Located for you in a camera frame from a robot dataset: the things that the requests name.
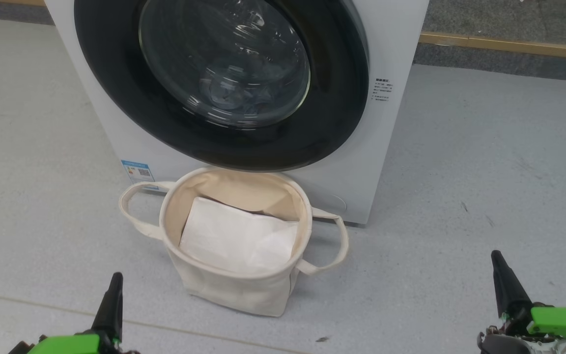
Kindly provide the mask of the black-rimmed glass washer door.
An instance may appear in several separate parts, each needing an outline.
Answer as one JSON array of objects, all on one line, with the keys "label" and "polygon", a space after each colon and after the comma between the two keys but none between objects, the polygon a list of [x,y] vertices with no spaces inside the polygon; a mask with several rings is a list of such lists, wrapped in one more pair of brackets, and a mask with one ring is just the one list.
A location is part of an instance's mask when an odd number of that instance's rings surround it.
[{"label": "black-rimmed glass washer door", "polygon": [[[205,163],[289,171],[344,144],[362,118],[369,62],[342,0],[75,0],[76,34],[108,96],[139,127]],[[261,59],[285,76],[247,114],[200,93],[216,59]]]}]

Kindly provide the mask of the white front-load washing machine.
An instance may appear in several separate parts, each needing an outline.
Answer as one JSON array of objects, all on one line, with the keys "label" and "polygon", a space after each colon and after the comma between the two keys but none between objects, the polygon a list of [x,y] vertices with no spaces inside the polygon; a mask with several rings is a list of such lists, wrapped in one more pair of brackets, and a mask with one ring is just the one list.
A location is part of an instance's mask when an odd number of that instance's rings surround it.
[{"label": "white front-load washing machine", "polygon": [[[114,103],[95,78],[81,50],[74,22],[74,1],[44,0],[120,161],[148,164],[156,182],[175,181],[200,167],[216,166],[167,146],[134,123]],[[348,140],[327,157],[294,170],[264,173],[286,174],[305,190],[312,206],[341,215],[346,222],[366,224],[429,0],[342,2],[350,11],[368,55],[368,98],[362,118]],[[375,78],[389,79],[395,86],[389,102],[371,100]]]}]

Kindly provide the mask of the yellow wooden floor strip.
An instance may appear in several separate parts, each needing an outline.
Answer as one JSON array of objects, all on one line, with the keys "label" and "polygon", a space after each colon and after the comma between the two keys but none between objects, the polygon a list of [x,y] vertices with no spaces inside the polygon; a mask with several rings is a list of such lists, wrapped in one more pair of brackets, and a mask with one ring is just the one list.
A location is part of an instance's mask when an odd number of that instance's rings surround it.
[{"label": "yellow wooden floor strip", "polygon": [[560,43],[525,42],[428,31],[423,31],[420,34],[419,42],[445,47],[452,46],[483,50],[499,50],[512,53],[566,58],[566,45]]}]

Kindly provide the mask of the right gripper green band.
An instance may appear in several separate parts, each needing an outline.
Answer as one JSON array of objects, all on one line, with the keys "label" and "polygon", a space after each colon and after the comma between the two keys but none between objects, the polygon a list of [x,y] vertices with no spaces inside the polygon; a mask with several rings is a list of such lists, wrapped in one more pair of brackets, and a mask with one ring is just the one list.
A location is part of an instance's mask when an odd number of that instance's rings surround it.
[{"label": "right gripper green band", "polygon": [[502,325],[478,335],[479,354],[566,354],[566,307],[533,305],[501,251],[490,258]]}]

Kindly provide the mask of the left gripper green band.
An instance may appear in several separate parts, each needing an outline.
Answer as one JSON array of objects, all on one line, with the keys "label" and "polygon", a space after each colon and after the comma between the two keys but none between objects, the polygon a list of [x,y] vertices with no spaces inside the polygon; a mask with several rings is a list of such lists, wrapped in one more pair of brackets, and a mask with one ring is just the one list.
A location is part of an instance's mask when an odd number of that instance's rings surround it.
[{"label": "left gripper green band", "polygon": [[123,338],[122,273],[113,273],[91,330],[67,336],[41,335],[32,344],[20,341],[8,354],[141,354],[119,347]]}]

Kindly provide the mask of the blue energy label sticker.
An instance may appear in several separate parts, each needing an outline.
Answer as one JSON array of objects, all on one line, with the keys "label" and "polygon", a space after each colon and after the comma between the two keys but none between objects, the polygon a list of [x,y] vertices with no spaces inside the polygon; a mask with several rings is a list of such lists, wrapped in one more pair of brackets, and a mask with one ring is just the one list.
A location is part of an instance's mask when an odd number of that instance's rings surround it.
[{"label": "blue energy label sticker", "polygon": [[132,184],[155,183],[155,178],[151,174],[148,164],[135,163],[126,160],[121,160],[121,164]]}]

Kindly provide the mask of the blue patterned garment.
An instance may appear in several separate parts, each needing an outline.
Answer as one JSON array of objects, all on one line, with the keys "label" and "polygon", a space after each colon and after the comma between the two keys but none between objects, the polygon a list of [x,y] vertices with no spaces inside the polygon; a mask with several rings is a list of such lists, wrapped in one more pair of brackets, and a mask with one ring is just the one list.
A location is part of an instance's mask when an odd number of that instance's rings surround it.
[{"label": "blue patterned garment", "polygon": [[247,114],[274,100],[284,76],[280,65],[261,59],[216,59],[201,72],[200,93],[215,108]]}]

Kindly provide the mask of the black text notice sticker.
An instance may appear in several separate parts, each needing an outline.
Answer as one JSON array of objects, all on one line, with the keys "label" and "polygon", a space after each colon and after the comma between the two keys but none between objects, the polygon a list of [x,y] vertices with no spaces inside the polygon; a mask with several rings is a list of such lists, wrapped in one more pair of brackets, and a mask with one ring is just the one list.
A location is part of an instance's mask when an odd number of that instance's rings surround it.
[{"label": "black text notice sticker", "polygon": [[389,79],[375,78],[369,92],[373,101],[389,102],[395,86]]}]

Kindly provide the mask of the cream canvas laundry basket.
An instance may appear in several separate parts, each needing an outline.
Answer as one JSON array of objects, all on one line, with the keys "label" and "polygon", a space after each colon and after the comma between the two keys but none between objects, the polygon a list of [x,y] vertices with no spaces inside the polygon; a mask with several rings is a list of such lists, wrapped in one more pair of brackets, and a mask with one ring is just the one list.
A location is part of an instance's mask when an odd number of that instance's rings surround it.
[{"label": "cream canvas laundry basket", "polygon": [[[133,196],[148,187],[167,190],[157,225],[139,220],[129,211]],[[242,274],[203,264],[182,253],[180,240],[197,197],[249,213],[297,222],[297,237],[290,260],[274,271]],[[299,273],[316,275],[336,267],[349,251],[349,235],[342,217],[313,207],[303,188],[282,174],[200,168],[175,182],[133,184],[121,195],[119,208],[142,235],[163,242],[182,284],[191,295],[259,316],[283,315]],[[339,252],[325,266],[310,264],[303,258],[316,218],[334,220],[340,232]]]}]

